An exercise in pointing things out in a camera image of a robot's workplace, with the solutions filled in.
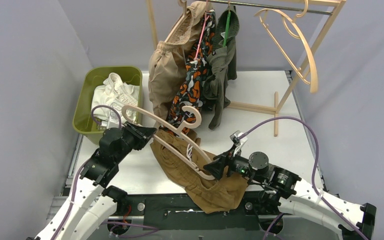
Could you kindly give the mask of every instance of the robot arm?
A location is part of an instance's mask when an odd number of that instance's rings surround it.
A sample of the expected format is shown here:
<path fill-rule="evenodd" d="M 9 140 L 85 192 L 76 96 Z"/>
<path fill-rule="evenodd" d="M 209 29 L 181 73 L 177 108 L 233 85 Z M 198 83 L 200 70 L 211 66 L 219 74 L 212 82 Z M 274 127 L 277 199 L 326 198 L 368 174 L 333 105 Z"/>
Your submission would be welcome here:
<path fill-rule="evenodd" d="M 227 166 L 227 177 L 239 173 L 248 178 L 248 183 L 257 182 L 263 187 L 259 199 L 266 209 L 273 213 L 294 214 L 321 224 L 342 235 L 344 240 L 361 240 L 355 229 L 371 239 L 375 224 L 376 207 L 344 201 L 334 195 L 317 189 L 297 174 L 269 163 L 263 152 L 254 152 L 249 158 L 241 155 L 241 148 L 247 141 L 239 138 L 243 133 L 237 131 L 230 138 L 233 146 L 230 150 L 214 157 L 214 161 L 204 166 L 216 179 L 223 177 Z"/>
<path fill-rule="evenodd" d="M 127 193 L 109 186 L 119 171 L 119 163 L 132 150 L 141 150 L 157 131 L 125 123 L 124 127 L 109 128 L 99 140 L 99 148 L 83 164 L 74 177 L 67 200 L 49 224 L 35 237 L 27 240 L 85 240 L 106 218 L 123 207 Z M 88 210 L 98 197 L 99 201 Z"/>

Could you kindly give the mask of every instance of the green plastic basket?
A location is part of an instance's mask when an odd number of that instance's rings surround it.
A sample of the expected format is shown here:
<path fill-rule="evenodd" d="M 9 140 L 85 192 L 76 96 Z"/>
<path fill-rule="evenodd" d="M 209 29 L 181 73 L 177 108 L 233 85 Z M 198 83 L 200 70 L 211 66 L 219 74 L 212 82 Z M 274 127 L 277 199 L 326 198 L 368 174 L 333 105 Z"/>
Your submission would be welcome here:
<path fill-rule="evenodd" d="M 110 73 L 120 75 L 124 83 L 139 86 L 138 106 L 142 107 L 142 72 L 135 66 L 102 66 L 90 70 L 84 78 L 72 121 L 73 128 L 98 145 L 105 127 L 99 126 L 91 118 L 92 98 L 95 88 L 103 85 Z M 142 123 L 142 114 L 136 113 L 136 123 Z"/>

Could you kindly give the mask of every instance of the clothing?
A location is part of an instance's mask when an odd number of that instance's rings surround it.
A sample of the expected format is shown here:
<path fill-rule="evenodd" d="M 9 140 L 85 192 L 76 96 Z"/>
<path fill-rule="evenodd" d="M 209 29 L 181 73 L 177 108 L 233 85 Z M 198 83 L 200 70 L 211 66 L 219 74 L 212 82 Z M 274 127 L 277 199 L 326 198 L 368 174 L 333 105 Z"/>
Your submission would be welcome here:
<path fill-rule="evenodd" d="M 200 38 L 201 18 L 206 11 L 205 2 L 193 2 L 186 10 L 186 19 L 167 41 L 160 41 L 149 60 L 149 100 L 153 113 L 167 119 L 170 106 L 181 84 L 185 81 L 185 58 Z"/>
<path fill-rule="evenodd" d="M 157 131 L 156 135 L 186 156 L 188 143 L 185 140 L 164 130 Z M 154 141 L 150 147 L 167 177 L 184 187 L 193 202 L 205 213 L 229 211 L 239 206 L 248 187 L 247 180 L 240 174 L 233 173 L 230 177 L 226 177 L 226 168 L 224 177 L 219 181 L 206 180 L 159 142 Z M 210 152 L 206 152 L 206 154 L 211 159 L 215 156 Z M 191 158 L 200 169 L 203 169 L 203 166 L 207 164 L 206 160 L 195 149 L 192 150 Z"/>
<path fill-rule="evenodd" d="M 223 46 L 226 30 L 227 16 L 230 10 L 229 30 L 226 46 Z M 218 25 L 214 36 L 214 51 L 208 56 L 208 63 L 211 65 L 212 75 L 203 83 L 202 93 L 205 99 L 204 108 L 214 111 L 214 117 L 208 125 L 213 130 L 222 121 L 223 109 L 230 104 L 226 97 L 228 80 L 235 80 L 236 73 L 236 35 L 239 32 L 239 19 L 234 6 L 228 7 L 218 19 Z"/>
<path fill-rule="evenodd" d="M 125 123 L 126 119 L 122 115 L 121 108 L 124 105 L 138 106 L 140 87 L 130 85 L 122 81 L 117 73 L 110 73 L 108 78 L 103 81 L 103 85 L 97 86 L 93 92 L 91 109 L 98 105 L 107 105 L 113 107 L 121 116 L 121 122 Z M 132 110 L 126 111 L 127 115 L 136 120 L 136 114 Z M 119 123 L 116 117 L 112 117 L 114 113 L 104 107 L 95 109 L 93 115 L 103 121 L 111 121 L 115 124 Z"/>
<path fill-rule="evenodd" d="M 201 98 L 201 89 L 203 82 L 211 75 L 211 68 L 207 63 L 207 57 L 213 50 L 213 37 L 216 28 L 216 15 L 214 10 L 207 12 L 207 16 L 208 20 L 205 24 L 201 43 L 199 45 L 199 40 L 196 41 L 192 47 L 193 51 L 191 51 L 187 57 L 186 80 L 183 80 L 184 83 L 175 95 L 168 113 L 167 122 L 176 128 L 179 127 L 183 121 L 187 121 L 188 123 L 194 123 L 196 121 L 196 117 L 192 113 L 182 110 L 183 106 L 192 106 L 200 110 L 204 104 Z M 198 55 L 197 58 L 194 59 L 196 52 L 198 52 Z M 189 129 L 185 127 L 182 131 L 186 134 L 189 132 Z"/>

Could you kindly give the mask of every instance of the beige pants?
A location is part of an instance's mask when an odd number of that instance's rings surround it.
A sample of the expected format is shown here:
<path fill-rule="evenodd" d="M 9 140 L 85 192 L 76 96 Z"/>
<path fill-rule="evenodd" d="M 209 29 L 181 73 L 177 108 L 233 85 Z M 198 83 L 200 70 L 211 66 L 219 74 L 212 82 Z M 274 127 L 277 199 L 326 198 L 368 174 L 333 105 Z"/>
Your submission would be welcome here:
<path fill-rule="evenodd" d="M 186 155 L 188 147 L 186 141 L 163 130 L 159 130 L 156 135 L 172 145 L 180 153 Z M 206 180 L 159 142 L 154 141 L 150 146 L 167 177 L 174 183 L 183 186 L 193 202 L 205 213 L 229 211 L 239 206 L 245 189 L 248 187 L 247 180 L 241 177 L 241 175 L 234 173 L 232 176 L 226 177 L 226 168 L 224 177 L 219 181 Z M 207 155 L 211 159 L 215 156 L 210 152 L 207 152 Z M 205 159 L 196 150 L 192 151 L 192 161 L 200 169 L 203 169 L 203 166 L 207 164 Z"/>
<path fill-rule="evenodd" d="M 162 119 L 167 114 L 186 78 L 185 57 L 201 35 L 201 18 L 206 10 L 206 3 L 195 1 L 187 7 L 186 20 L 167 41 L 160 41 L 149 59 L 149 100 L 153 113 Z"/>

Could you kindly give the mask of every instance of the orange patterned clothing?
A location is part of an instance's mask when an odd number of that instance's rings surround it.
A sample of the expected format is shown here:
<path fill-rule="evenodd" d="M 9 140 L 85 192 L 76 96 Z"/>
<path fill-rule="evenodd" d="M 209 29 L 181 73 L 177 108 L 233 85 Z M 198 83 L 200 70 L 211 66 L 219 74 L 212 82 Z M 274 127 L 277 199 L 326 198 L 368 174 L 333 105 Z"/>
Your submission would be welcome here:
<path fill-rule="evenodd" d="M 176 94 L 168 112 L 167 122 L 174 127 L 179 127 L 180 123 L 187 121 L 188 123 L 194 123 L 196 117 L 190 112 L 182 110 L 183 106 L 192 106 L 198 110 L 204 104 L 204 98 L 201 97 L 203 82 L 208 76 L 211 76 L 211 66 L 207 62 L 207 57 L 213 51 L 213 37 L 216 32 L 216 15 L 214 10 L 207 12 L 208 20 L 204 28 L 201 44 L 198 49 L 199 40 L 195 42 L 190 51 L 186 61 L 186 80 L 180 86 L 179 92 Z M 205 16 L 202 17 L 202 24 L 204 24 Z M 187 134 L 188 128 L 184 128 L 183 132 Z"/>

